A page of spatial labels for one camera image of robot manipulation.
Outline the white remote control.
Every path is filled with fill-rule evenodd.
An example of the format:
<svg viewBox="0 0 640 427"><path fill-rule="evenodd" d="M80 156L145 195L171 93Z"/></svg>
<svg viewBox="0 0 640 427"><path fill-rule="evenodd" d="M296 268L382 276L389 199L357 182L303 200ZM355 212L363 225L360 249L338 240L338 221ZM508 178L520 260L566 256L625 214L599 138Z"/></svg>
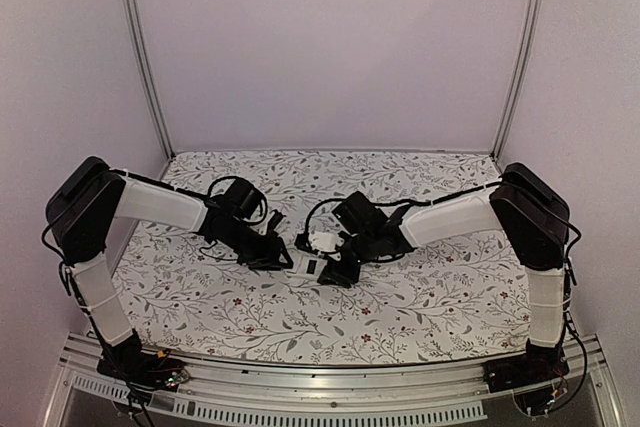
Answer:
<svg viewBox="0 0 640 427"><path fill-rule="evenodd" d="M303 253L291 269L286 270L290 279L316 281L327 265L327 259Z"/></svg>

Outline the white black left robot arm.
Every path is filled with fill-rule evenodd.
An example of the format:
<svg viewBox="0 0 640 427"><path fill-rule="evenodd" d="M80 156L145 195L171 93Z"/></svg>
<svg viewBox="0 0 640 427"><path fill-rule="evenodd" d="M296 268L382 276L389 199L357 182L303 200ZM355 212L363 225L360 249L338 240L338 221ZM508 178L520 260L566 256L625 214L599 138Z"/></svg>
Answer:
<svg viewBox="0 0 640 427"><path fill-rule="evenodd" d="M181 230L221 244L233 261L254 271L290 269L293 260L277 231L282 215L266 195L237 175L219 177L220 193L196 192L109 166L89 156L45 207L42 244L58 255L61 279L108 348L111 366L128 381L148 373L148 359L131 344L134 329L113 275L142 223Z"/></svg>

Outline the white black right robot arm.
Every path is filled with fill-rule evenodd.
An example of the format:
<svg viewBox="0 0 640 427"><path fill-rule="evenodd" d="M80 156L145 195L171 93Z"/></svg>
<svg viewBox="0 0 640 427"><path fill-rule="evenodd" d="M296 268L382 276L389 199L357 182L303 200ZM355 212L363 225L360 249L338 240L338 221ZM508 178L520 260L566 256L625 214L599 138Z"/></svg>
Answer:
<svg viewBox="0 0 640 427"><path fill-rule="evenodd" d="M527 166L512 163L496 180L436 199L381 202L356 191L329 203L341 233L315 232L306 220L294 245L326 259L319 279L330 285L352 287L364 265L395 261L430 244L502 233L528 282L529 352L518 359L517 374L537 383L554 369L576 283L571 255L583 234L568 203Z"/></svg>

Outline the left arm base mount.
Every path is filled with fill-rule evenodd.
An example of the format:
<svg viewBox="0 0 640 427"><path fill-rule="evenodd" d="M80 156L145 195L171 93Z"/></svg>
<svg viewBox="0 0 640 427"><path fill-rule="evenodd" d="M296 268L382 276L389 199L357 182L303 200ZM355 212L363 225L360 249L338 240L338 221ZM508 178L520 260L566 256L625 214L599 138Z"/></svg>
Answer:
<svg viewBox="0 0 640 427"><path fill-rule="evenodd" d="M170 349L146 353L139 346L124 344L103 352L97 372L150 391L176 391L190 380L185 363L172 357Z"/></svg>

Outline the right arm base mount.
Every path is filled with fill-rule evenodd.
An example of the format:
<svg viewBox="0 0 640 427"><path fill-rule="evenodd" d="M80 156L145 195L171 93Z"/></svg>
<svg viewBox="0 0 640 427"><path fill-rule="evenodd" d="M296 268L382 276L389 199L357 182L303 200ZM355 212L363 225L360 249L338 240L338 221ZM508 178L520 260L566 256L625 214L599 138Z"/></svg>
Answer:
<svg viewBox="0 0 640 427"><path fill-rule="evenodd" d="M569 373L562 349L533 345L528 345L523 354L487 361L482 369L491 393L551 381Z"/></svg>

